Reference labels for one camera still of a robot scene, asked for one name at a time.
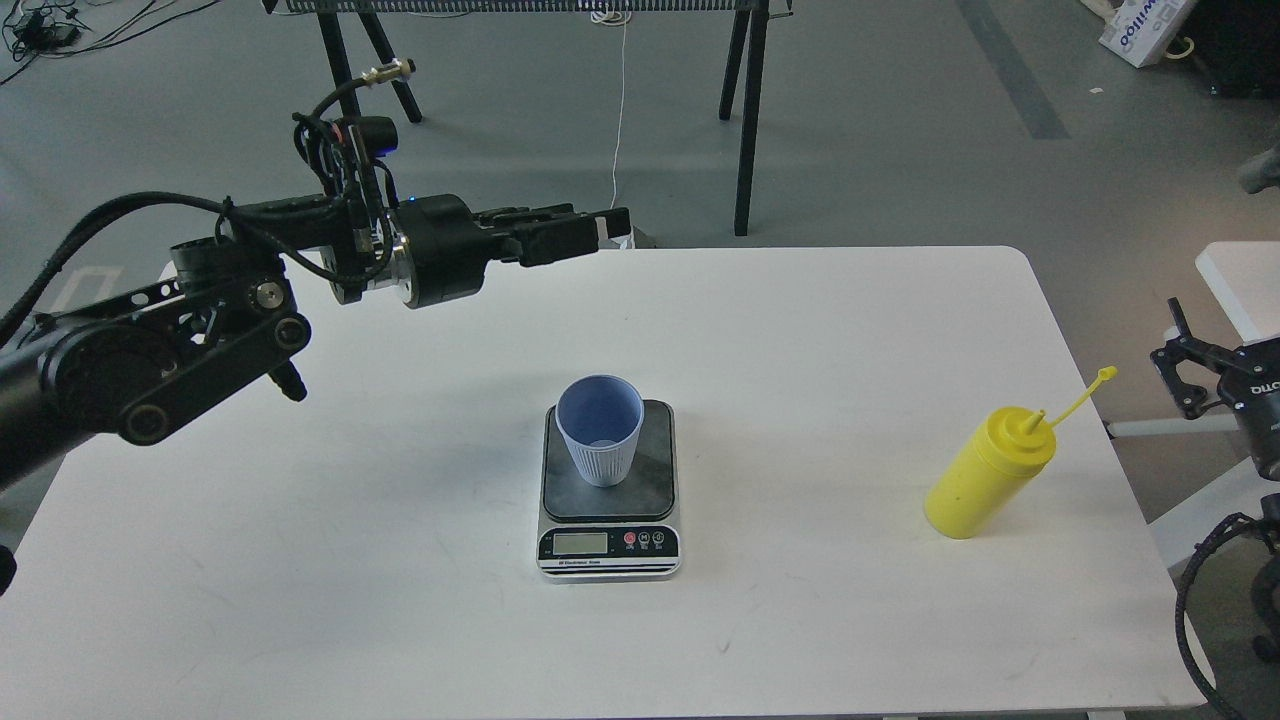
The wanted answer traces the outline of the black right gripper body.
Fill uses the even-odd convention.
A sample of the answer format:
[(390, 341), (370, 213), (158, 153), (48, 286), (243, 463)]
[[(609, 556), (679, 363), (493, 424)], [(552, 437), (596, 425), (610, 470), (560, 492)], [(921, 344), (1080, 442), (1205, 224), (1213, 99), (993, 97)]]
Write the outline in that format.
[(1225, 372), (1225, 401), (1245, 434), (1258, 475), (1279, 480), (1279, 338), (1247, 345)]

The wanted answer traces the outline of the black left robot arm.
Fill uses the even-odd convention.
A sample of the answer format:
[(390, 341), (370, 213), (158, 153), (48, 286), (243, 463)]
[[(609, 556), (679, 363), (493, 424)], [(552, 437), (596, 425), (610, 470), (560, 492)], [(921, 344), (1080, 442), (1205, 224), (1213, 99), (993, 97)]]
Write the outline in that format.
[(394, 286), (408, 307), (426, 307), (480, 291), (490, 263), (544, 266), (634, 228), (626, 208), (474, 211), (451, 193), (223, 201), (212, 210), (229, 231), (174, 246), (174, 278), (70, 311), (35, 310), (50, 275), (101, 229), (182, 202), (142, 192), (95, 209), (3, 318), (4, 489), (95, 436), (156, 445), (262, 377), (305, 400), (293, 360), (314, 331), (287, 259), (328, 281), (340, 304)]

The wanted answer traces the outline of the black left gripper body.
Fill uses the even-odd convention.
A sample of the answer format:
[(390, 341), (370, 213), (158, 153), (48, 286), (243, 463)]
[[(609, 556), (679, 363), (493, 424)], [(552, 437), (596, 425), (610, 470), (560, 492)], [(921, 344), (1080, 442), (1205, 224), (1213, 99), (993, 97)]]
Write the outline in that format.
[(518, 259), (515, 241), (480, 225), (453, 193), (415, 197), (394, 211), (397, 292), (410, 309), (475, 295), (492, 261)]

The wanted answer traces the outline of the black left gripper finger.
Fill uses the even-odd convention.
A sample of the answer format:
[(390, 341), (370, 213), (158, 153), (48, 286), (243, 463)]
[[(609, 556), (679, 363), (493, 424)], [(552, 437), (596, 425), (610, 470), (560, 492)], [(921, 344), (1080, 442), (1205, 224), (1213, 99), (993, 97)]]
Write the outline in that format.
[(477, 225), (486, 231), (513, 227), (518, 224), (548, 225), (553, 222), (577, 223), (591, 232), (599, 231), (599, 222), (588, 213), (577, 211), (571, 202), (544, 208), (494, 208), (477, 214)]
[(515, 224), (515, 259), (526, 268), (549, 265), (594, 254), (600, 242), (630, 233), (627, 208), (550, 214)]

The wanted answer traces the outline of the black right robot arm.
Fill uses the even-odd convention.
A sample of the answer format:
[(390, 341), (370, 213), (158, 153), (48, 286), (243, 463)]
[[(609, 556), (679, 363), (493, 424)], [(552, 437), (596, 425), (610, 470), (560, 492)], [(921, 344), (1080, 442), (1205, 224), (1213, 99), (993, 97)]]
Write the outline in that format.
[[(1160, 379), (1181, 418), (1196, 420), (1210, 409), (1222, 406), (1243, 432), (1249, 460), (1263, 480), (1279, 478), (1279, 351), (1276, 340), (1228, 348), (1198, 338), (1190, 331), (1178, 299), (1167, 307), (1172, 318), (1171, 334), (1152, 350)], [(1265, 495), (1260, 514), (1234, 511), (1219, 520), (1198, 541), (1175, 580), (1174, 629), (1178, 651), (1196, 689), (1219, 719), (1243, 719), (1196, 659), (1190, 648), (1188, 607), (1201, 573), (1220, 551), (1236, 541), (1253, 541), (1263, 547), (1263, 564), (1248, 585), (1248, 601), (1260, 633), (1251, 641), (1253, 655), (1277, 666), (1277, 493)]]

